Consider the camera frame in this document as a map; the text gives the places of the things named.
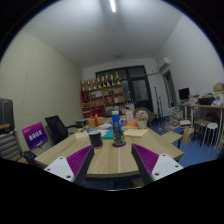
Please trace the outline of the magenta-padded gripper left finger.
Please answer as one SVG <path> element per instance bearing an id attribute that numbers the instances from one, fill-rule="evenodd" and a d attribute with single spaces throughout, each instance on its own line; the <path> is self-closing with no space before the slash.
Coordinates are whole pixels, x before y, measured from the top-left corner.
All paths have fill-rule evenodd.
<path id="1" fill-rule="evenodd" d="M 67 158 L 58 157 L 45 168 L 45 171 L 82 186 L 93 156 L 94 147 L 89 145 Z"/>

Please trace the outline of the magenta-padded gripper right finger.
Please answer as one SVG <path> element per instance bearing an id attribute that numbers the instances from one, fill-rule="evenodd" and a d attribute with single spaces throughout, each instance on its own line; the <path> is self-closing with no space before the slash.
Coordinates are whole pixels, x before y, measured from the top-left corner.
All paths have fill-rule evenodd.
<path id="1" fill-rule="evenodd" d="M 133 144 L 132 155 L 145 185 L 182 169 L 168 154 L 156 154 L 143 146 Z"/>

